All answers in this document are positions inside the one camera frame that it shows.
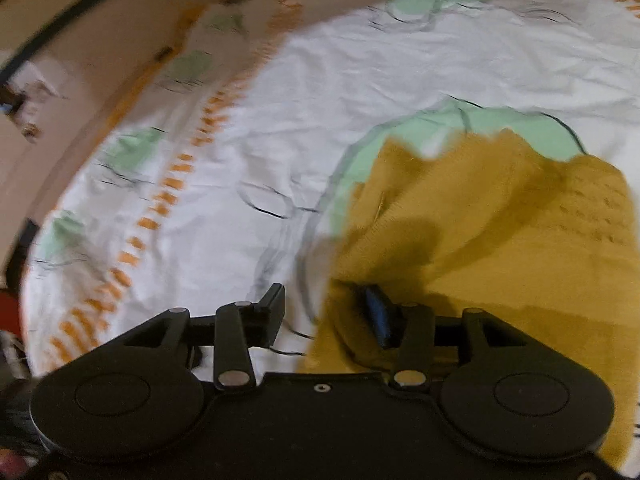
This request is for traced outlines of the mustard yellow knit garment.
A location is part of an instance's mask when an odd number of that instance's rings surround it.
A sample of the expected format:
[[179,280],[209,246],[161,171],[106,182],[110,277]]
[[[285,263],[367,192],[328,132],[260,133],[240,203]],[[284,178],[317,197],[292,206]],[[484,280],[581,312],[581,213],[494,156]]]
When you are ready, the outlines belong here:
[[433,159],[389,138],[350,194],[304,372],[390,368],[356,308],[371,284],[440,315],[482,308],[595,372],[615,401],[602,457],[630,465],[639,242],[620,170],[590,155],[557,162],[509,130],[466,134]]

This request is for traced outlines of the white patterned bed sheet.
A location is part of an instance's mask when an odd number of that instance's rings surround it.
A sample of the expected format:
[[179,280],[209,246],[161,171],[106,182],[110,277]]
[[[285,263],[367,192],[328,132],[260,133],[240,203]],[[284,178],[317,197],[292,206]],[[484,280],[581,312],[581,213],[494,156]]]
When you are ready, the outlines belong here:
[[314,334],[350,188],[396,136],[436,156],[517,132],[629,169],[639,15],[613,0],[254,0],[213,6],[80,168],[32,244],[26,356],[41,376],[172,307],[285,284],[252,357]]

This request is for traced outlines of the white wooden bed frame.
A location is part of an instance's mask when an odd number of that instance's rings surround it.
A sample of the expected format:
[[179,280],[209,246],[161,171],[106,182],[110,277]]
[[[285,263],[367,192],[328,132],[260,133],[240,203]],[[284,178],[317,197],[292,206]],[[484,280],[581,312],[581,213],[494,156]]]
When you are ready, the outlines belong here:
[[2,0],[1,63],[65,11],[76,16],[14,73],[27,91],[18,114],[1,117],[1,260],[27,220],[40,222],[96,146],[116,102],[174,41],[186,12],[221,0]]

